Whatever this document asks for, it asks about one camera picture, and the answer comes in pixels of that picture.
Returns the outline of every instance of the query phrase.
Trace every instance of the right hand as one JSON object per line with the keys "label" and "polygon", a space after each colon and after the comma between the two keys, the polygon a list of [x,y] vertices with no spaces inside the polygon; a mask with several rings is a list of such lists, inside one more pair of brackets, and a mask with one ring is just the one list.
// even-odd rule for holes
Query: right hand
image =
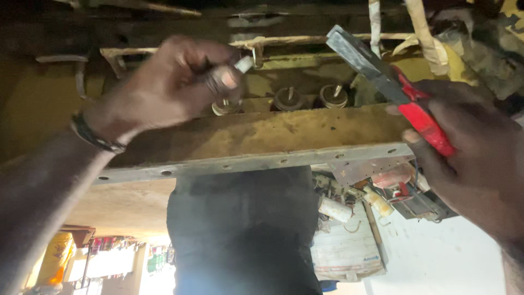
{"label": "right hand", "polygon": [[84,111],[88,126],[108,141],[182,124],[214,101],[238,92],[239,52],[228,45],[171,36],[128,81]]}
{"label": "right hand", "polygon": [[444,158],[415,130],[403,137],[433,191],[454,211],[501,243],[524,241],[524,132],[487,107],[476,88],[415,83],[433,98],[429,110],[456,148]]}

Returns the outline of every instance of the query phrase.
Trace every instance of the dark clothing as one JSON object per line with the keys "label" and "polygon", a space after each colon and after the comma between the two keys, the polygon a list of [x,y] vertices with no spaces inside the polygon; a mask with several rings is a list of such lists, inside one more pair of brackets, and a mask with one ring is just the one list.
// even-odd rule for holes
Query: dark clothing
{"label": "dark clothing", "polygon": [[167,227],[177,295],[320,294],[309,166],[179,177]]}

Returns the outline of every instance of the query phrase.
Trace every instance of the red pliers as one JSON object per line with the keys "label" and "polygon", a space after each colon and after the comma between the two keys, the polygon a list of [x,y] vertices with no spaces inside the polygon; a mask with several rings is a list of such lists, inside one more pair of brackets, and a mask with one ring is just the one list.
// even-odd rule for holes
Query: red pliers
{"label": "red pliers", "polygon": [[402,91],[410,99],[410,101],[405,102],[395,101],[398,103],[398,110],[441,155],[451,156],[455,152],[455,148],[451,145],[450,140],[437,124],[435,118],[417,103],[420,99],[427,99],[430,96],[416,89],[399,68],[396,66],[392,66],[392,68],[402,85]]}
{"label": "red pliers", "polygon": [[429,112],[417,103],[429,95],[413,87],[399,68],[383,62],[359,39],[339,25],[335,25],[327,34],[326,44],[354,70],[373,83],[387,99],[397,104],[404,117],[440,154],[445,157],[453,154],[455,148],[444,131]]}

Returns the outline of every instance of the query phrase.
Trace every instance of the forearm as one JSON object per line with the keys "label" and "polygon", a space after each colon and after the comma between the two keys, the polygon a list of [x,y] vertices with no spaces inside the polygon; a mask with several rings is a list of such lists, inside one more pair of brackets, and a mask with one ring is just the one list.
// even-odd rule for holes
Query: forearm
{"label": "forearm", "polygon": [[13,294],[72,207],[114,156],[59,133],[0,176],[0,294]]}

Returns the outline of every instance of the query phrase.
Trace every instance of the black wristband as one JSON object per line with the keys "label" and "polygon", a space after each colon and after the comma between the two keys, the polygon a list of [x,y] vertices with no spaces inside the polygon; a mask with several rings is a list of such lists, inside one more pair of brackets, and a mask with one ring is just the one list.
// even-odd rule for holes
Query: black wristband
{"label": "black wristband", "polygon": [[89,128],[84,120],[84,114],[82,112],[73,115],[71,118],[71,127],[73,131],[82,138],[83,140],[91,143],[97,148],[101,148],[106,151],[113,152],[115,154],[123,153],[126,150],[126,145],[118,142],[109,142],[94,134],[93,130]]}

